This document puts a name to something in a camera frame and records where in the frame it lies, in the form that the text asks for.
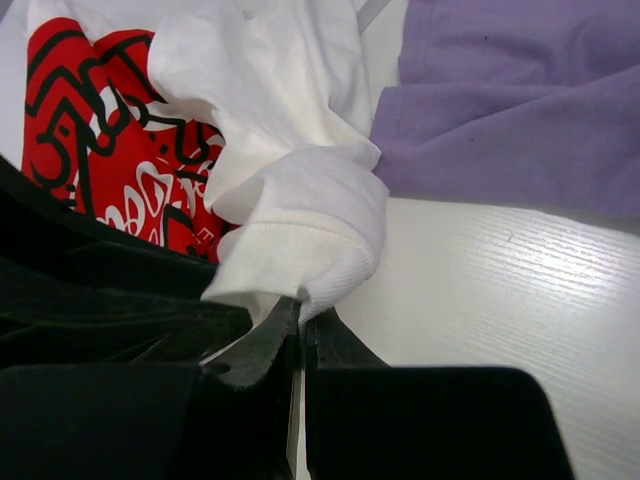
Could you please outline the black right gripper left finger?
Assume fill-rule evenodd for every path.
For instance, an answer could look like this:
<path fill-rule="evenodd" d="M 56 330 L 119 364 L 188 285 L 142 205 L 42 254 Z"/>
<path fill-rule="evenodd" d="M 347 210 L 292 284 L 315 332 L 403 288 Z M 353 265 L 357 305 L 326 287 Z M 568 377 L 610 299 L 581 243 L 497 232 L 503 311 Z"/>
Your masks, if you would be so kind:
<path fill-rule="evenodd" d="M 231 348 L 203 366 L 225 365 L 213 387 L 223 394 L 215 415 L 220 467 L 227 479 L 291 479 L 295 435 L 298 301 L 280 298 L 267 317 Z"/>

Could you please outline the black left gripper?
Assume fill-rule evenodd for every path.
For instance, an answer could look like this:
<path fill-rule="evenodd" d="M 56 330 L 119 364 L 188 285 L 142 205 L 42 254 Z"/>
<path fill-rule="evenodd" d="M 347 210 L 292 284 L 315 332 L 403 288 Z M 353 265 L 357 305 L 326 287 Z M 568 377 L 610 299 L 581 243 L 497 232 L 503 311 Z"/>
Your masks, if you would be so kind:
<path fill-rule="evenodd" d="M 201 360 L 246 334 L 214 268 L 73 211 L 1 165 L 3 366 Z"/>

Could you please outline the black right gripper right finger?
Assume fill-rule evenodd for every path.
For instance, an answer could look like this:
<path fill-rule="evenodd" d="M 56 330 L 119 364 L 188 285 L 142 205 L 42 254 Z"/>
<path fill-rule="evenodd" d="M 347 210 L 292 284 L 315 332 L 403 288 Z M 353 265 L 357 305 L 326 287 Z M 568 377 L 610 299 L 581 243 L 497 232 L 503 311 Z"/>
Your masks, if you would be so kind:
<path fill-rule="evenodd" d="M 306 460 L 313 479 L 391 479 L 390 367 L 329 310 L 306 326 Z"/>

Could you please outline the white t shirt red print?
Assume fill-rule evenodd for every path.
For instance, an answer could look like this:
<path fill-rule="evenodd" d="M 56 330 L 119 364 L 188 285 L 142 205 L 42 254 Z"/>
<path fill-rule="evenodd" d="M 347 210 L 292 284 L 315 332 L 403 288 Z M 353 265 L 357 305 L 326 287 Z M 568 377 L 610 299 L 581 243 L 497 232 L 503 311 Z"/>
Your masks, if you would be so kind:
<path fill-rule="evenodd" d="M 165 19 L 147 57 L 152 89 L 225 140 L 202 194 L 232 225 L 208 301 L 243 307 L 278 346 L 371 276 L 387 190 L 367 138 L 356 14 L 346 1 L 222 1 Z"/>

